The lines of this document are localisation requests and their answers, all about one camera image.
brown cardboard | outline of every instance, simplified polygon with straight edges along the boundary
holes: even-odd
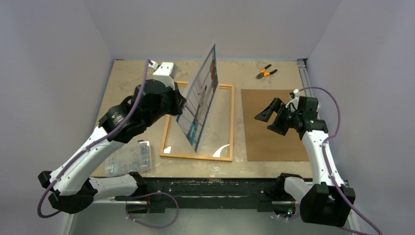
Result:
[[[241,90],[248,161],[308,161],[305,147],[294,129],[289,129],[285,136],[267,129],[275,120],[276,113],[268,122],[254,119],[255,115],[268,107],[275,97],[287,103],[291,91]]]

robotic arm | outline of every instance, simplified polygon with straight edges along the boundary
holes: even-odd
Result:
[[[153,79],[145,81],[137,108],[117,133],[87,149],[91,143],[115,130],[127,117],[138,98],[141,85],[136,87],[134,95],[126,97],[119,105],[108,110],[87,141],[62,166],[54,171],[43,171],[39,174],[38,179],[44,188],[56,181],[50,188],[52,194],[48,198],[53,208],[67,213],[77,213],[96,200],[140,193],[142,178],[136,172],[112,178],[94,178],[90,175],[107,157],[133,137],[143,133],[162,116],[182,114],[186,99],[180,94],[177,83],[173,81],[176,65],[166,62],[158,65],[151,61],[149,67],[155,70]],[[73,161],[81,151],[84,153]],[[58,177],[62,169],[71,162],[65,173]]]
[[[322,145],[328,138],[328,129],[324,120],[318,119],[318,100],[312,97],[300,96],[299,90],[290,93],[291,101],[283,103],[274,98],[271,104],[255,119],[268,122],[273,112],[277,113],[274,122],[267,129],[285,136],[289,128],[299,134],[304,144],[313,174],[312,187],[307,185],[298,175],[281,174],[279,190],[290,194],[300,202],[300,215],[303,222],[342,227],[350,212],[349,205],[336,190],[331,176],[340,186],[346,198],[353,203],[355,193],[352,188],[345,187],[341,179],[328,143],[325,144],[325,159]]]

framed picture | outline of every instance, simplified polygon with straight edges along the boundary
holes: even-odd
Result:
[[[215,43],[209,47],[194,77],[186,86],[183,96],[187,99],[183,114],[175,117],[187,140],[197,153],[208,113],[218,88]]]

pliers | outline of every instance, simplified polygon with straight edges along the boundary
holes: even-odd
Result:
[[[267,68],[271,67],[271,65],[267,65],[265,66],[265,68],[263,70],[261,70],[261,72],[256,76],[257,79],[266,77],[268,75],[274,74],[275,72],[277,72],[278,70],[274,70],[272,72],[265,72],[265,70],[267,70]]]

white wall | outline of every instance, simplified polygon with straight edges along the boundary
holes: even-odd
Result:
[[[112,57],[82,0],[0,1],[0,42],[0,233],[59,234],[37,175],[92,131]]]
[[[414,22],[413,0],[343,0],[307,61],[311,84],[342,111],[331,141],[338,169],[386,235],[414,233]],[[334,131],[334,105],[317,97]]]
[[[85,0],[115,58],[307,58],[340,0]]]

